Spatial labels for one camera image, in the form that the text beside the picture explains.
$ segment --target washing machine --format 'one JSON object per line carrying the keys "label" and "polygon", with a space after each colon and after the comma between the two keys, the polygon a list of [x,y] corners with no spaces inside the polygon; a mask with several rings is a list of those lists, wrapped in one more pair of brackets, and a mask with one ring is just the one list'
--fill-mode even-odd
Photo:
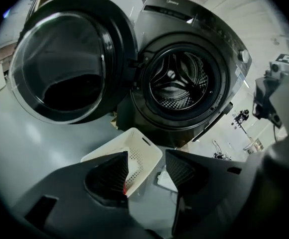
{"label": "washing machine", "polygon": [[225,22],[188,0],[146,0],[134,31],[145,66],[117,126],[182,147],[232,108],[252,60]]}
{"label": "washing machine", "polygon": [[26,22],[9,79],[39,120],[96,120],[127,96],[145,134],[181,138],[229,105],[251,62],[236,33],[189,0],[146,0],[134,27],[110,0],[50,0]]}

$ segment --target white laundry basket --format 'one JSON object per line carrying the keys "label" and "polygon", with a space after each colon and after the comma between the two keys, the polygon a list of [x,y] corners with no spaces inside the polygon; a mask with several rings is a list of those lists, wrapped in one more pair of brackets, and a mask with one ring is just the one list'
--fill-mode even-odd
{"label": "white laundry basket", "polygon": [[126,196],[129,197],[148,177],[162,158],[162,151],[138,129],[130,128],[84,156],[81,162],[122,151],[128,152],[129,173],[126,178]]}

